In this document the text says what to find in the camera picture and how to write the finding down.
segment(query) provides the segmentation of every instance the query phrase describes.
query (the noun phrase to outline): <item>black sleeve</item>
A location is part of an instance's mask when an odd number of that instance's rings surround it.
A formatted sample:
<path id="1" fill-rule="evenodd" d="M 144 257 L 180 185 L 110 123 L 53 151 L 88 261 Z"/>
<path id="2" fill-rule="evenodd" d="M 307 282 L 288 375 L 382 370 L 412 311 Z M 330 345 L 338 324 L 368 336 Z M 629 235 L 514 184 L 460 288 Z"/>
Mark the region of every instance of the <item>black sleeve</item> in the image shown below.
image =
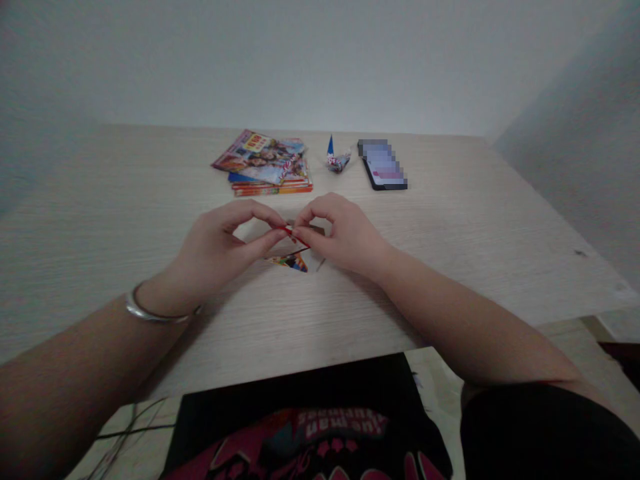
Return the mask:
<path id="1" fill-rule="evenodd" d="M 542 383 L 495 387 L 465 408 L 467 478 L 640 479 L 640 441 L 606 408 Z"/>

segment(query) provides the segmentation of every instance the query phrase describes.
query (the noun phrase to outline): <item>forearm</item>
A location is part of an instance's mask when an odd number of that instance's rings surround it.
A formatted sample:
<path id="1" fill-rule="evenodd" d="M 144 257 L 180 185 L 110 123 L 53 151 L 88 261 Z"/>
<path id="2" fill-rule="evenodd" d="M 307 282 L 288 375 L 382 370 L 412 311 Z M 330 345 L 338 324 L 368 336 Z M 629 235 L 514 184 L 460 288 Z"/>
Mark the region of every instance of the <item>forearm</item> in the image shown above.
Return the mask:
<path id="1" fill-rule="evenodd" d="M 64 474 L 185 329 L 130 315 L 122 297 L 0 369 L 0 471 Z"/>
<path id="2" fill-rule="evenodd" d="M 572 382 L 575 366 L 498 304 L 394 250 L 377 279 L 405 318 L 466 382 Z"/>

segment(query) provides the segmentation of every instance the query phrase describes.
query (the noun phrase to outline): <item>hand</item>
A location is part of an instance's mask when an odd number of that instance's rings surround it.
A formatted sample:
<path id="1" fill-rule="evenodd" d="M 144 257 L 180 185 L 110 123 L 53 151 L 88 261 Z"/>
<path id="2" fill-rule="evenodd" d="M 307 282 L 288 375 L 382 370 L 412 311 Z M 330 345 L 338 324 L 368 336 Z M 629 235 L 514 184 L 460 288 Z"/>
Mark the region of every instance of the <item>hand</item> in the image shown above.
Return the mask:
<path id="1" fill-rule="evenodd" d="M 236 238 L 236 228 L 254 217 L 272 230 L 250 243 Z M 160 316 L 191 313 L 286 237 L 276 229 L 286 224 L 274 209 L 255 200 L 234 201 L 200 215 L 178 256 L 140 286 L 138 303 Z"/>
<path id="2" fill-rule="evenodd" d="M 308 228 L 314 217 L 333 224 L 329 237 Z M 296 218 L 293 234 L 336 265 L 375 282 L 384 274 L 394 250 L 360 207 L 336 193 L 310 202 Z"/>

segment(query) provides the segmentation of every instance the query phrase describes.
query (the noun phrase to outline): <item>person's right hand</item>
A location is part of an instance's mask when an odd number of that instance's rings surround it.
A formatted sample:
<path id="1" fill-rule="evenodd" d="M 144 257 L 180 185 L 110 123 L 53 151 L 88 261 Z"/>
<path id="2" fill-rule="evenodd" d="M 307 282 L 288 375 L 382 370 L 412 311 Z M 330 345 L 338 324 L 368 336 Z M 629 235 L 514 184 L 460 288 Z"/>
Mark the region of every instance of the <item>person's right hand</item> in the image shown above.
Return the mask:
<path id="1" fill-rule="evenodd" d="M 333 226 L 325 237 L 308 227 L 315 217 Z M 378 281 L 394 248 L 371 224 L 355 203 L 328 193 L 310 202 L 295 220 L 293 235 L 342 268 Z"/>

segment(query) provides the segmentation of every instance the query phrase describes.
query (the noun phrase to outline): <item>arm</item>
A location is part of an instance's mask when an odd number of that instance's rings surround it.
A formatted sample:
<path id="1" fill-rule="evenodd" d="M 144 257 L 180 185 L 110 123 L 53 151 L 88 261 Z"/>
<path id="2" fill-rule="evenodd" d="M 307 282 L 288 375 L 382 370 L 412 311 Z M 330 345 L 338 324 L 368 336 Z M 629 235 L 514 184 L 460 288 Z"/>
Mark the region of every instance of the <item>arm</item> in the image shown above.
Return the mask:
<path id="1" fill-rule="evenodd" d="M 252 217 L 286 225 L 252 200 L 205 213 L 176 259 L 139 288 L 140 306 L 159 316 L 190 313 L 286 236 L 270 230 L 244 244 L 233 232 Z M 64 476 L 185 328 L 141 321 L 119 297 L 0 367 L 0 477 Z"/>
<path id="2" fill-rule="evenodd" d="M 332 222 L 330 237 L 306 228 L 314 217 Z M 294 235 L 326 258 L 376 282 L 472 389 L 544 381 L 605 404 L 542 334 L 390 246 L 356 204 L 334 193 L 316 198 L 302 210 L 295 227 Z"/>

